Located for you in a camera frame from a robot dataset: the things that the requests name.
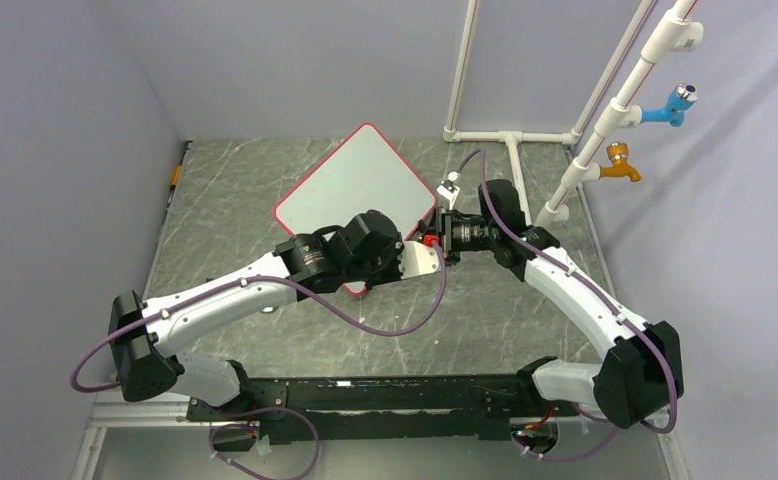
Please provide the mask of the pink framed whiteboard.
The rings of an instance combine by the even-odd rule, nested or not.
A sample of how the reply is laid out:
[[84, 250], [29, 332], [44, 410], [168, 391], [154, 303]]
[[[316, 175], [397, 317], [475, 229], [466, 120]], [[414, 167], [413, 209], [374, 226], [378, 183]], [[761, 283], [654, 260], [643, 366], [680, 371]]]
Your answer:
[[287, 280], [316, 294], [344, 288], [354, 295], [363, 282], [343, 284], [326, 240], [355, 215], [376, 210], [389, 217], [404, 241], [436, 206], [433, 190], [383, 133], [364, 123], [298, 181], [273, 214], [289, 238], [275, 248]]

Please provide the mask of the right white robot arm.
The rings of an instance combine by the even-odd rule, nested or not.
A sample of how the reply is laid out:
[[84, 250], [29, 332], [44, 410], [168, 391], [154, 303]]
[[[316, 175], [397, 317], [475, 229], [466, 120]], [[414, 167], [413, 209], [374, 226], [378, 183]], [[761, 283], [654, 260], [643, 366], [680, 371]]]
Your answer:
[[439, 245], [447, 264], [465, 252], [492, 253], [519, 281], [542, 293], [578, 327], [598, 353], [598, 364], [546, 357], [521, 371], [522, 411], [539, 415], [553, 402], [594, 407], [619, 428], [647, 424], [667, 410], [673, 429], [684, 392], [680, 337], [667, 322], [652, 323], [626, 308], [583, 272], [560, 241], [526, 223], [516, 189], [488, 180], [478, 189], [480, 212], [438, 207], [423, 222], [424, 242]]

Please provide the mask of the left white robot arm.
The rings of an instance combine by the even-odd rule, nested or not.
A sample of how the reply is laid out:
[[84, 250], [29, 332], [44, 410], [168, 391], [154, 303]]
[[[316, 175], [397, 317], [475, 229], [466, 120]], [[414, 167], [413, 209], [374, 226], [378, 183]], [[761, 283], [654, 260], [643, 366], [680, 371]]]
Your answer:
[[135, 291], [112, 302], [108, 333], [117, 382], [127, 402], [166, 392], [199, 397], [229, 420], [252, 406], [244, 368], [190, 352], [200, 337], [232, 322], [348, 283], [368, 286], [400, 277], [404, 246], [382, 213], [357, 214], [344, 226], [291, 236], [258, 260], [192, 289], [143, 300]]

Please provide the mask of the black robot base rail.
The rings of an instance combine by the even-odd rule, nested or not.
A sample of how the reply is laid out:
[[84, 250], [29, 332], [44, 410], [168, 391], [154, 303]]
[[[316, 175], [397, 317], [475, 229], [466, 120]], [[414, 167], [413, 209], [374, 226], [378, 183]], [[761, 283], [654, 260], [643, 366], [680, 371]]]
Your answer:
[[553, 426], [577, 412], [543, 399], [516, 373], [390, 377], [251, 378], [224, 407], [189, 402], [190, 422], [248, 420], [272, 444], [322, 440], [475, 437], [507, 440], [515, 428]]

